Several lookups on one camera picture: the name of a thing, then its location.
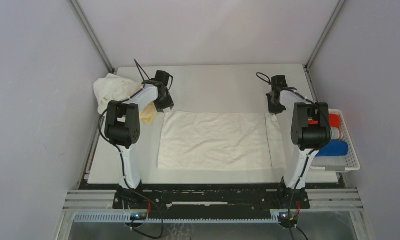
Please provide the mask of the cream towel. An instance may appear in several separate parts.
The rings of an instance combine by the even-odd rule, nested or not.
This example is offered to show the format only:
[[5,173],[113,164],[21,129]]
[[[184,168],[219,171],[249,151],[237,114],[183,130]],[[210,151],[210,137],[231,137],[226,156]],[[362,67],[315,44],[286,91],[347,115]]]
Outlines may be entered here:
[[277,117],[270,113],[170,112],[157,164],[165,170],[243,171],[287,165]]

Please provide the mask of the blue towel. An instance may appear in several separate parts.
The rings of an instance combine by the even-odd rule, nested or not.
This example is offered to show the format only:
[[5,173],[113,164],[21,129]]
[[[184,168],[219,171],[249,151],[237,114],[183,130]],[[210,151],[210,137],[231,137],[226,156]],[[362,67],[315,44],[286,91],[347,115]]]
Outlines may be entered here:
[[331,140],[326,146],[321,148],[317,157],[341,157],[349,152],[349,145],[342,140]]

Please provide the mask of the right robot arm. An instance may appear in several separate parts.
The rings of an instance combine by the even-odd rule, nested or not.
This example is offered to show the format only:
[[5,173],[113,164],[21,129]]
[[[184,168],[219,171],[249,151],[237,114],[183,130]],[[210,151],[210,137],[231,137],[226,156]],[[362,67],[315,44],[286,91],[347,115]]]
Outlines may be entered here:
[[305,188],[314,158],[331,140],[329,105],[314,102],[293,88],[274,90],[266,97],[269,112],[278,117],[287,160],[282,178],[286,189],[277,194],[277,203],[290,208],[297,201],[294,191]]

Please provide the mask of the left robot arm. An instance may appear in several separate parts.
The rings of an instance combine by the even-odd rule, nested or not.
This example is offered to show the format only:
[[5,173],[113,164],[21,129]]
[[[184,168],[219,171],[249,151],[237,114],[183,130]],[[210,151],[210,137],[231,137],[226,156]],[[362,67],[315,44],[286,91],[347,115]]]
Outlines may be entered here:
[[158,112],[175,106],[164,83],[148,80],[130,97],[111,100],[100,114],[97,124],[100,136],[118,153],[122,169],[119,185],[130,190],[124,200],[133,209],[141,207],[145,200],[144,194],[136,190],[142,180],[135,163],[135,144],[141,137],[140,112],[150,103]]

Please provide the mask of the yellow towel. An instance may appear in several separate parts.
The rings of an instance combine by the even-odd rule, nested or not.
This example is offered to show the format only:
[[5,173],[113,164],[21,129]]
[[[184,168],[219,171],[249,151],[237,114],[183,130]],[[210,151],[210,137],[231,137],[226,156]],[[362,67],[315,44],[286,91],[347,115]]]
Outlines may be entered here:
[[158,111],[156,109],[156,106],[153,102],[150,102],[140,113],[139,117],[140,120],[146,124],[149,125],[154,118],[156,117]]

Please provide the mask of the red rolled towel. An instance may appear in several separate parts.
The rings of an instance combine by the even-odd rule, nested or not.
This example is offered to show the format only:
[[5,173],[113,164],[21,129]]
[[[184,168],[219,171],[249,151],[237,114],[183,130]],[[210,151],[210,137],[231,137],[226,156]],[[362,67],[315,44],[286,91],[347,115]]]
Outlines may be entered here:
[[[317,120],[309,120],[308,123],[310,125],[317,125],[318,121]],[[339,128],[341,126],[340,116],[337,114],[330,113],[329,114],[329,124],[331,127]]]

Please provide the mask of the white plastic basket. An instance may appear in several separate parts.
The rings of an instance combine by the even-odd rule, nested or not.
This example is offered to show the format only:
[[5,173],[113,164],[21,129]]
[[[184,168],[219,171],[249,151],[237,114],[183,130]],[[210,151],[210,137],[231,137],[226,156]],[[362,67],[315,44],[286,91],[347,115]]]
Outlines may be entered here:
[[316,156],[313,159],[310,168],[313,170],[336,172],[336,173],[347,173],[350,171],[358,171],[361,168],[360,162],[358,160],[342,112],[338,109],[330,109],[329,113],[339,115],[341,119],[341,125],[338,129],[342,134],[342,138],[339,140],[347,142],[349,148],[348,154],[345,156],[333,156],[333,157]]

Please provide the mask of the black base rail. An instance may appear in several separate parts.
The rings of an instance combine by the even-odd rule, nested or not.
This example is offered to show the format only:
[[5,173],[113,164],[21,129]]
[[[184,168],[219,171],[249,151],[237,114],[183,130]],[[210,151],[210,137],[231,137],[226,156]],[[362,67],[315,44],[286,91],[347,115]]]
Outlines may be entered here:
[[135,190],[119,186],[115,210],[141,210],[158,220],[256,220],[270,211],[297,216],[310,209],[304,188],[290,190],[281,183],[142,184]]

